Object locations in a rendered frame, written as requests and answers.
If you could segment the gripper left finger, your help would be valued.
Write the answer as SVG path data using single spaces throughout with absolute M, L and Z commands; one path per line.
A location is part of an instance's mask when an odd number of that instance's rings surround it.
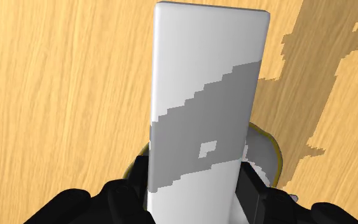
M 138 156 L 130 175 L 108 181 L 94 197 L 82 189 L 58 193 L 24 224 L 156 224 L 144 209 L 147 156 Z

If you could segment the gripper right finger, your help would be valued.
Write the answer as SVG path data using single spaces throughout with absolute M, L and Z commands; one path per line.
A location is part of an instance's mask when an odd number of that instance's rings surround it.
M 358 224 L 329 202 L 302 207 L 285 191 L 267 187 L 248 162 L 241 163 L 235 194 L 249 224 Z

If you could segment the white plate with yellow rim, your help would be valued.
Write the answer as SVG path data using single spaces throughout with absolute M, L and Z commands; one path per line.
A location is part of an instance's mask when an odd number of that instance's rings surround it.
M 149 143 L 139 152 L 140 156 L 148 156 Z M 275 138 L 253 123 L 249 123 L 244 162 L 249 162 L 263 183 L 276 188 L 282 173 L 283 159 Z M 229 224 L 249 224 L 236 196 L 231 206 Z

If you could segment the white rectangular slab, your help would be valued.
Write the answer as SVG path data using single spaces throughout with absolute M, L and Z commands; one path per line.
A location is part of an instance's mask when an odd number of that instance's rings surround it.
M 147 209 L 156 224 L 228 224 L 270 14 L 155 5 Z

